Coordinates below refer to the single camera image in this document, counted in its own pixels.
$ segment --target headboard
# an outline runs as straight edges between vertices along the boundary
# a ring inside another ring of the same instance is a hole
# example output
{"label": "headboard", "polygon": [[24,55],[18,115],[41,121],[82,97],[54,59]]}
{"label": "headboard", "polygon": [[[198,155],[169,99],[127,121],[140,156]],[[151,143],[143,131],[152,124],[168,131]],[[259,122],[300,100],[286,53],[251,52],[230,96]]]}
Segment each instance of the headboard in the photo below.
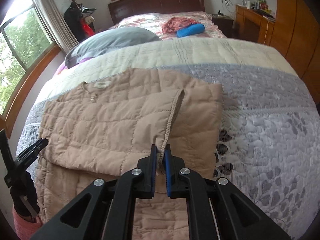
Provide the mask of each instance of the headboard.
{"label": "headboard", "polygon": [[204,11],[204,0],[119,0],[108,4],[114,24],[143,13]]}

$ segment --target nightstand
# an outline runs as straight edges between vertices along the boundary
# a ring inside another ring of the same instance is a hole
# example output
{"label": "nightstand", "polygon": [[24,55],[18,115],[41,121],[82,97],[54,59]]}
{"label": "nightstand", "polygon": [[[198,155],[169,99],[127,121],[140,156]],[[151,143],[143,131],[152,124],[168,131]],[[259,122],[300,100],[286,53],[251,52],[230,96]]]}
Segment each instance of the nightstand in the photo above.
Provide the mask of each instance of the nightstand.
{"label": "nightstand", "polygon": [[212,22],[219,27],[227,38],[232,38],[233,19],[231,17],[212,14]]}

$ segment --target metal screw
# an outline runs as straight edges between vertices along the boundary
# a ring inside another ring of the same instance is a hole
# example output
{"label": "metal screw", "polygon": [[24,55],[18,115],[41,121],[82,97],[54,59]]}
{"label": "metal screw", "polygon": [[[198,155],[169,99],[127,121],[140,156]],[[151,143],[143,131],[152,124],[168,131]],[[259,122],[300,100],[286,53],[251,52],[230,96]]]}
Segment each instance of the metal screw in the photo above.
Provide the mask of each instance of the metal screw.
{"label": "metal screw", "polygon": [[181,174],[184,174],[184,175],[187,175],[187,174],[190,173],[190,169],[188,169],[188,168],[182,168],[182,169],[180,170],[180,173],[181,173]]}
{"label": "metal screw", "polygon": [[104,184],[104,180],[103,179],[96,179],[93,184],[95,186],[102,186]]}
{"label": "metal screw", "polygon": [[140,175],[140,174],[142,173],[142,170],[140,170],[140,169],[133,169],[133,170],[131,171],[131,173],[132,173],[132,175]]}
{"label": "metal screw", "polygon": [[220,179],[218,179],[218,183],[220,185],[227,185],[228,184],[228,180],[226,178],[220,178]]}

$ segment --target black glove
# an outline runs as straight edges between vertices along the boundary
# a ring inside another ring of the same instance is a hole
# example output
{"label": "black glove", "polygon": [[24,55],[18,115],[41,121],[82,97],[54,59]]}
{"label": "black glove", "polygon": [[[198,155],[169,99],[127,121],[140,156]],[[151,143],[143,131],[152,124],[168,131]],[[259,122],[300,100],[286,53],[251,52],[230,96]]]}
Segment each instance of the black glove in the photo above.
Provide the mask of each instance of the black glove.
{"label": "black glove", "polygon": [[12,185],[10,188],[10,194],[13,199],[14,209],[16,212],[24,217],[30,216],[29,210],[23,204],[20,199],[20,196],[27,196],[28,202],[30,203],[31,207],[36,211],[38,214],[40,211],[39,206],[37,205],[38,196],[36,193],[36,188],[33,186],[33,180],[31,179],[31,175],[29,172],[25,171],[25,176],[23,181],[24,183],[16,183]]}

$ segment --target gray quilt section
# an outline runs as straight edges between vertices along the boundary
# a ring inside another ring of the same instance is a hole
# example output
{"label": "gray quilt section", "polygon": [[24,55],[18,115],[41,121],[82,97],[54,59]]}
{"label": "gray quilt section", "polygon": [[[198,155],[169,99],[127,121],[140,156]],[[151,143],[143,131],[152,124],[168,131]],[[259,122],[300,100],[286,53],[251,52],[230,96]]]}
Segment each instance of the gray quilt section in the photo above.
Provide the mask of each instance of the gray quilt section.
{"label": "gray quilt section", "polygon": [[[161,68],[222,83],[224,110],[212,178],[228,178],[292,239],[302,236],[320,207],[320,118],[305,84],[256,66]],[[32,107],[17,153],[36,141],[43,110],[44,102]],[[29,169],[33,176],[35,166]]]}

